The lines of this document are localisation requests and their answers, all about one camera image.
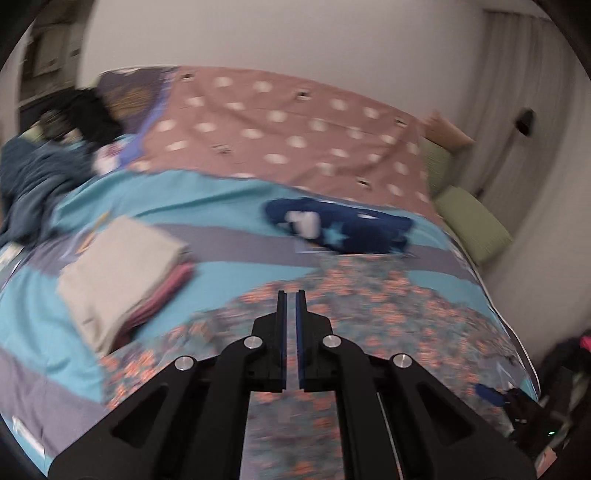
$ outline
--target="metal screw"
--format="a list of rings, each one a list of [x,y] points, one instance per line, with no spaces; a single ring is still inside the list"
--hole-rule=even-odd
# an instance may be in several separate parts
[[[174,366],[181,372],[189,370],[194,364],[195,360],[189,356],[180,356],[174,361]]]
[[[262,345],[262,338],[257,336],[250,336],[244,339],[244,346],[251,350],[259,348]]]
[[[392,362],[399,368],[408,368],[413,364],[413,359],[410,358],[406,353],[399,353],[394,358],[392,358]]]
[[[340,345],[341,340],[340,337],[337,337],[336,335],[327,335],[322,339],[322,343],[328,348],[335,348]]]

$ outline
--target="white label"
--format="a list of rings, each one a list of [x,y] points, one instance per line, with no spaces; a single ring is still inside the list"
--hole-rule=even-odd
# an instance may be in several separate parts
[[[23,423],[16,417],[12,417],[12,429],[14,430],[14,433],[23,437],[39,455],[45,458],[45,449],[43,448],[43,445],[39,443],[33,434],[31,434],[31,432],[29,432]]]
[[[22,252],[23,246],[16,244],[14,242],[10,242],[6,247],[3,249],[4,252],[0,254],[0,269],[4,268],[4,266],[8,265],[14,258]]]

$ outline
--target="folded beige cloth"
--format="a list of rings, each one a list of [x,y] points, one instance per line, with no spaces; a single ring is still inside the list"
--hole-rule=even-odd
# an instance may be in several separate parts
[[[97,355],[111,351],[129,315],[162,284],[186,249],[162,230],[120,216],[62,269],[57,291]]]

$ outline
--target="dark blue clothing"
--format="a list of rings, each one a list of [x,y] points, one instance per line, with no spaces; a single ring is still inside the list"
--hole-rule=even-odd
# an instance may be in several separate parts
[[[293,235],[343,254],[404,251],[406,234],[413,227],[410,218],[307,197],[272,200],[265,205],[265,214]]]
[[[25,247],[45,241],[54,207],[92,176],[92,156],[85,147],[67,151],[51,142],[38,147],[20,137],[9,140],[0,162],[0,248],[11,241]]]

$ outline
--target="beige pillow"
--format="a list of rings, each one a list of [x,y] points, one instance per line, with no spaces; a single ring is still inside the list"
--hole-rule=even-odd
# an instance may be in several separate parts
[[[462,130],[453,125],[441,114],[434,111],[431,116],[423,122],[425,127],[425,138],[447,151],[456,152],[461,148],[468,147],[474,140],[468,137]]]

